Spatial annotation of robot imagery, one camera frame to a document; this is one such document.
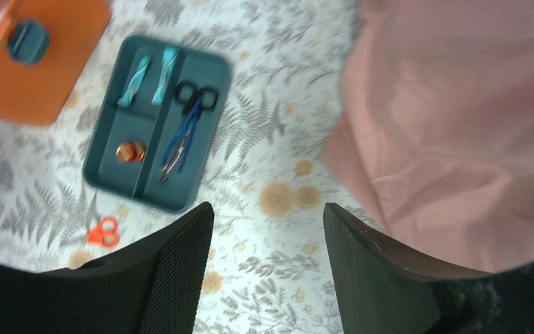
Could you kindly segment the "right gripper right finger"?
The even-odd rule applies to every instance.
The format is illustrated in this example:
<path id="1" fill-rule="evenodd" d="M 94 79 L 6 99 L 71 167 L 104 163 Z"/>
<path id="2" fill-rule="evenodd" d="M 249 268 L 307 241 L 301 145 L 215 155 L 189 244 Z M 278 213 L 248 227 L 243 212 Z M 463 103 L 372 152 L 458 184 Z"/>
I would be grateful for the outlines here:
<path id="1" fill-rule="evenodd" d="M 323 227 L 345 333 L 534 333 L 534 262 L 500 273 L 464 268 L 331 202 Z"/>

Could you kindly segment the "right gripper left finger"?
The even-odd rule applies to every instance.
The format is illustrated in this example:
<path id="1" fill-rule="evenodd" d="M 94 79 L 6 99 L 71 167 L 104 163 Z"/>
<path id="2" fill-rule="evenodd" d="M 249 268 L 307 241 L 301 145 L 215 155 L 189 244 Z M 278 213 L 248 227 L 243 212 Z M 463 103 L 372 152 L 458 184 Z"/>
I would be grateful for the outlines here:
<path id="1" fill-rule="evenodd" d="M 213 222 L 203 202 L 78 269 L 0 264 L 0 333 L 192 333 Z"/>

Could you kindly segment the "orange handled scissors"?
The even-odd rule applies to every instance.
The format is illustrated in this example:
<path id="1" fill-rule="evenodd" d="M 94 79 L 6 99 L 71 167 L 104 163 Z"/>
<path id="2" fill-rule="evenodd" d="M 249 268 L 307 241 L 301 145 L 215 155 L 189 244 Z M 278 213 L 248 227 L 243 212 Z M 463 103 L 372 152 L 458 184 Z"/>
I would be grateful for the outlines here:
<path id="1" fill-rule="evenodd" d="M 95 245 L 106 249 L 115 248 L 120 242 L 118 221 L 112 216 L 106 216 L 84 236 L 74 237 L 60 242 L 61 246 L 72 244 Z"/>

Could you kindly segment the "small red round tin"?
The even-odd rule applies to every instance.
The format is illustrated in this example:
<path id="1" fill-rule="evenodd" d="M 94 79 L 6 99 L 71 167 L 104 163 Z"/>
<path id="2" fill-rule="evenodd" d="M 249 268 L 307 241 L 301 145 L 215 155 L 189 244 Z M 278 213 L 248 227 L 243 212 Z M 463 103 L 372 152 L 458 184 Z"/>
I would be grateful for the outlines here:
<path id="1" fill-rule="evenodd" d="M 120 163 L 130 163 L 136 158 L 136 149 L 132 143 L 121 143 L 116 150 L 115 156 Z"/>

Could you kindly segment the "teal tray insert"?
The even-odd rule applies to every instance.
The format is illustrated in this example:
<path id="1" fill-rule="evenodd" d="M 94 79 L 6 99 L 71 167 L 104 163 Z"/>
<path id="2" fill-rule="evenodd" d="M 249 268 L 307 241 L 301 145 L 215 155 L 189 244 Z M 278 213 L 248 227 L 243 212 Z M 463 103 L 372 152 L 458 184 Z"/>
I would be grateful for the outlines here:
<path id="1" fill-rule="evenodd" d="M 154 106 L 152 98 L 166 47 L 175 48 L 177 57 L 163 102 Z M 118 100 L 145 55 L 150 55 L 151 59 L 136 96 L 127 108 L 119 107 Z M 193 204 L 200 187 L 231 80 L 232 67 L 221 55 L 143 35 L 126 38 L 120 47 L 83 165 L 85 181 L 95 188 L 165 212 L 185 211 Z M 181 81 L 214 88 L 219 98 L 213 112 L 201 115 L 182 172 L 175 169 L 167 182 L 160 185 L 161 160 L 184 119 L 183 104 L 175 99 L 175 88 Z M 146 146 L 144 160 L 120 163 L 115 156 L 118 146 L 135 142 Z"/>

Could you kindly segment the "blue plastic tweezers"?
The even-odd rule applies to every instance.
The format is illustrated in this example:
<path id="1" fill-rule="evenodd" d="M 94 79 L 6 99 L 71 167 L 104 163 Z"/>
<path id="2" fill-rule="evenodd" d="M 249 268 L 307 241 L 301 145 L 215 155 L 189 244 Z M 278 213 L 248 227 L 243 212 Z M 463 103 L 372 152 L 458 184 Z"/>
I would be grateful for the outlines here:
<path id="1" fill-rule="evenodd" d="M 177 169 L 180 173 L 184 169 L 185 160 L 191 147 L 197 122 L 202 113 L 202 96 L 195 91 L 184 103 L 186 117 L 177 133 L 171 140 L 161 161 L 161 184 L 165 184 L 171 172 Z"/>

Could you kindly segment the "teal small packet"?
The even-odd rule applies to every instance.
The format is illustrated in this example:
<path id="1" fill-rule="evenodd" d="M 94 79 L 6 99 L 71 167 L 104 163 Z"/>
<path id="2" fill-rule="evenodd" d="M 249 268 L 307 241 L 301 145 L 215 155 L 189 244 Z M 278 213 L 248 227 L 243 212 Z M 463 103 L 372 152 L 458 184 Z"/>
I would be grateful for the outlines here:
<path id="1" fill-rule="evenodd" d="M 127 108 L 132 103 L 143 82 L 150 59 L 150 55 L 145 55 L 139 60 L 136 71 L 132 74 L 130 80 L 128 80 L 126 89 L 118 100 L 119 107 Z"/>

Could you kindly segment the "black handled scissors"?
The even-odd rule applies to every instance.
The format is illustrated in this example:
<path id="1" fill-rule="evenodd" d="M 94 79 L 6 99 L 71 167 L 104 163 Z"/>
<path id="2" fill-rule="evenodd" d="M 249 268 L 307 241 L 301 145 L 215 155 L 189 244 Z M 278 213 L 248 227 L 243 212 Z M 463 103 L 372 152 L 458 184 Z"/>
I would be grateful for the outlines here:
<path id="1" fill-rule="evenodd" d="M 191 148 L 195 128 L 204 112 L 216 108 L 219 92 L 211 87 L 197 87 L 193 82 L 181 81 L 175 88 L 175 99 L 183 104 L 184 117 L 161 160 L 160 185 L 164 185 L 170 174 L 177 169 L 180 173 Z"/>

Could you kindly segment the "teal small tube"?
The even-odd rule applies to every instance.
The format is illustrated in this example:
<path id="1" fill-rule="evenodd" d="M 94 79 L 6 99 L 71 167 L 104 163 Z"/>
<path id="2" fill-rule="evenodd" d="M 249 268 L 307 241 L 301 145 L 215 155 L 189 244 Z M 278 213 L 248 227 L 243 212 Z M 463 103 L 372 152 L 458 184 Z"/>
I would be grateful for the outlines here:
<path id="1" fill-rule="evenodd" d="M 165 92 L 172 74 L 174 63 L 177 57 L 177 50 L 175 48 L 166 47 L 163 50 L 161 59 L 161 72 L 159 76 L 158 86 L 152 98 L 152 105 L 160 106 L 163 102 Z"/>

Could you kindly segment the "orange medicine box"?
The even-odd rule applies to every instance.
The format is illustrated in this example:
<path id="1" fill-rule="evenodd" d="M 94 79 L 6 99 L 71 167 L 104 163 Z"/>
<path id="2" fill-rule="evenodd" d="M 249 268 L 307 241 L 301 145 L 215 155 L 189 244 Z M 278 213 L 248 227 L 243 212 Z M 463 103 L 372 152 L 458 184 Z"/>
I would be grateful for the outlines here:
<path id="1" fill-rule="evenodd" d="M 0 1 L 0 120 L 52 124 L 111 16 L 108 1 Z"/>

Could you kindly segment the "pink hanging garment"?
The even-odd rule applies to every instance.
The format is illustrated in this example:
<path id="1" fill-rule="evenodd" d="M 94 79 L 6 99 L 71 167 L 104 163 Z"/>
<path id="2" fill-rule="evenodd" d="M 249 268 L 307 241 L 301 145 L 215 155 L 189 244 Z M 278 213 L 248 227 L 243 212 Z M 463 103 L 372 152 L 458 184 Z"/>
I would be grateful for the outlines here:
<path id="1" fill-rule="evenodd" d="M 534 1 L 364 1 L 360 22 L 323 164 L 418 251 L 534 261 Z"/>

